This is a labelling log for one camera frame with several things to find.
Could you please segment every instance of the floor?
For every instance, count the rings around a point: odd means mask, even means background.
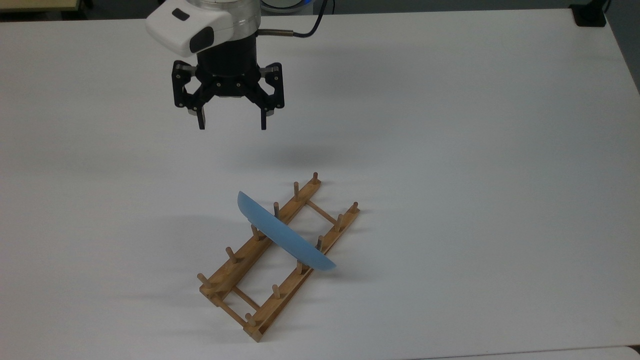
[[[336,14],[431,12],[460,10],[501,10],[567,8],[586,0],[335,0]],[[0,14],[0,21],[142,19],[158,7],[158,0],[83,0],[80,12]],[[316,13],[321,4],[316,0]],[[607,18],[640,91],[640,0],[612,0]]]

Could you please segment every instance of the wooden peg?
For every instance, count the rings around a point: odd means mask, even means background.
[[[276,299],[280,298],[280,288],[278,287],[278,285],[274,284],[271,289],[273,290],[273,297]]]
[[[340,232],[340,228],[342,227],[342,214],[338,215],[338,220],[335,221],[335,226],[333,227],[333,231],[336,233]]]
[[[316,244],[316,249],[322,251],[322,242],[324,241],[324,236],[318,236],[318,243]]]
[[[235,263],[237,263],[237,262],[238,262],[238,259],[237,259],[236,255],[234,254],[234,251],[233,251],[233,250],[231,250],[231,248],[230,248],[230,247],[227,247],[227,248],[225,249],[225,251],[227,252],[227,255],[229,255],[229,259],[231,260],[231,263],[232,263],[232,264],[235,264]]]
[[[255,326],[255,319],[253,318],[253,315],[247,313],[244,318],[246,319],[246,323],[249,324],[249,326]]]
[[[293,183],[293,199],[295,201],[300,201],[300,189],[298,188],[299,184],[296,181]]]
[[[204,287],[207,288],[207,289],[211,289],[213,287],[213,285],[209,282],[207,277],[205,275],[203,275],[202,273],[198,274],[198,280],[200,280],[202,282],[202,284],[204,285]]]
[[[355,214],[359,211],[358,209],[358,202],[354,202],[353,205],[349,208],[349,212],[352,214]]]
[[[251,232],[253,233],[253,235],[255,236],[255,239],[257,241],[260,241],[262,238],[260,237],[260,232],[258,232],[258,228],[251,225]]]

